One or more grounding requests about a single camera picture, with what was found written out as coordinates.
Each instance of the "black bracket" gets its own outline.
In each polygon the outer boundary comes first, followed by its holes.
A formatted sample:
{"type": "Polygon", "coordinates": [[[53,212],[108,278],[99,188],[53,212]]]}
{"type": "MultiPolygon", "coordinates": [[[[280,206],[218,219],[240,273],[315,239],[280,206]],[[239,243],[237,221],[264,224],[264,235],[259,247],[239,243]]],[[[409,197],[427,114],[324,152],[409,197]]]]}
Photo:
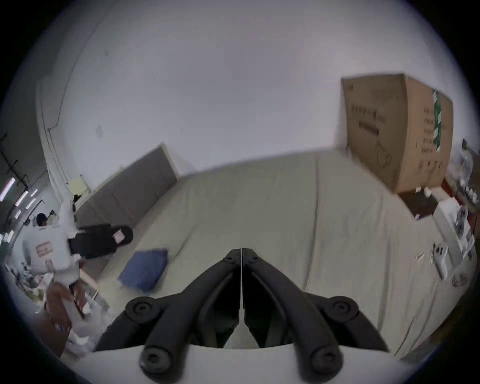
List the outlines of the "black bracket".
{"type": "Polygon", "coordinates": [[[240,272],[251,334],[260,348],[294,343],[304,379],[335,377],[343,365],[339,345],[388,351],[355,301],[305,293],[245,248],[230,251],[180,294],[130,301],[96,351],[144,345],[145,375],[157,383],[178,380],[187,344],[223,348],[238,325],[240,272]]]}

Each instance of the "gray headboard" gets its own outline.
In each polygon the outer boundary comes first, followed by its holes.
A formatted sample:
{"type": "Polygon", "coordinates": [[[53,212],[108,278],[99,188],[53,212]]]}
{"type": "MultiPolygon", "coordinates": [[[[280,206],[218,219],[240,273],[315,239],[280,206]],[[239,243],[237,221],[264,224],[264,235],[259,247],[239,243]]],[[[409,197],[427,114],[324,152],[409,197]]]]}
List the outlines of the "gray headboard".
{"type": "MultiPolygon", "coordinates": [[[[77,227],[138,222],[178,180],[163,145],[110,177],[76,203],[77,227]]],[[[110,257],[88,260],[84,271],[97,279],[110,257]]]]}

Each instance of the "white box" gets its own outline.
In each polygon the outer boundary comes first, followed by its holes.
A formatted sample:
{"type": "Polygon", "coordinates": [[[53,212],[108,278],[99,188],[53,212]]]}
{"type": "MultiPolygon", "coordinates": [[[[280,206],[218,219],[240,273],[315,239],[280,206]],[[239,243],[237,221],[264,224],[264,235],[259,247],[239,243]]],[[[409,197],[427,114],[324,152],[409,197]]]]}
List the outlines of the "white box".
{"type": "Polygon", "coordinates": [[[448,253],[454,269],[462,263],[475,243],[468,221],[465,220],[465,230],[461,238],[455,231],[455,222],[459,210],[460,204],[455,197],[451,197],[439,202],[433,213],[433,219],[448,245],[448,253]]]}

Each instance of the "black hair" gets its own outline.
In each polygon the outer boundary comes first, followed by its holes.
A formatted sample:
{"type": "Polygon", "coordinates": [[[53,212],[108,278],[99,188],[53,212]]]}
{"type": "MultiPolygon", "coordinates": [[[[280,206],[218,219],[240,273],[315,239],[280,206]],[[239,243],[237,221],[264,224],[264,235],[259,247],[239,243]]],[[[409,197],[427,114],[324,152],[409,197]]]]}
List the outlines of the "black hair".
{"type": "Polygon", "coordinates": [[[38,224],[39,227],[41,227],[44,221],[48,221],[47,216],[45,216],[44,213],[39,213],[36,216],[36,223],[38,224]]]}

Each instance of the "white wall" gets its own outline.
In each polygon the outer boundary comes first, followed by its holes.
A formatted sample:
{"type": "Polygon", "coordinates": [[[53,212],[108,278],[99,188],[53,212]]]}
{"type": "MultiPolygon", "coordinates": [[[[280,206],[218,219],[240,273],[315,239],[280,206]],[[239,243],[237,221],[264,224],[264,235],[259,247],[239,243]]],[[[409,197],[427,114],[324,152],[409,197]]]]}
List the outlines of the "white wall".
{"type": "Polygon", "coordinates": [[[119,1],[72,71],[55,140],[91,188],[161,142],[181,175],[344,145],[340,79],[364,73],[405,72],[443,91],[454,140],[480,147],[455,59],[402,2],[119,1]]]}

